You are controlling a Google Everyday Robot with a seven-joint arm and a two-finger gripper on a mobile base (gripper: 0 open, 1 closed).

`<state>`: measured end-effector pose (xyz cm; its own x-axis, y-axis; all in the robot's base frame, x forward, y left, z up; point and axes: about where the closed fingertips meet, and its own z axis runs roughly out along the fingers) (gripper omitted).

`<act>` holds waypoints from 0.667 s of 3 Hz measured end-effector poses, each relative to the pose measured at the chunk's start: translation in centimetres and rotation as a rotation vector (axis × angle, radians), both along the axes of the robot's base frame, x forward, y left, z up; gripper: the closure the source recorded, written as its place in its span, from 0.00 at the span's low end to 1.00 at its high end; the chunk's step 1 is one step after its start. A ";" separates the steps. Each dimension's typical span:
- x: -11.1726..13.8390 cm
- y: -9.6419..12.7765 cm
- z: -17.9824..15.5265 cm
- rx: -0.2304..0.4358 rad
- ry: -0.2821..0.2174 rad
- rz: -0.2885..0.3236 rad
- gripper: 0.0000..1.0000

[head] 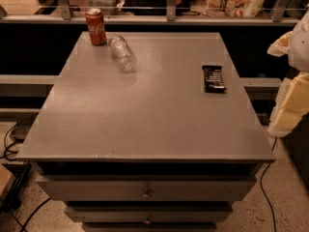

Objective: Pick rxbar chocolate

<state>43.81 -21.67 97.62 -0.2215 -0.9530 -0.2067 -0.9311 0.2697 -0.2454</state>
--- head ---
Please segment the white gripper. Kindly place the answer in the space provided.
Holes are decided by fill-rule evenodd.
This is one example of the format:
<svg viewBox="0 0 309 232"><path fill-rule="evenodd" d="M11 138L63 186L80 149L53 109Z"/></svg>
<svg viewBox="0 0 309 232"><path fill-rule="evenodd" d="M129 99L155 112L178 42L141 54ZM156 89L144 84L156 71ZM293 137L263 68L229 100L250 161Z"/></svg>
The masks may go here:
<svg viewBox="0 0 309 232"><path fill-rule="evenodd" d="M291 133L309 112L309 13L297 23L293 32L272 43L267 53L275 57L288 55L289 65L300 71L293 79L280 84L270 115L268 132L275 137Z"/></svg>

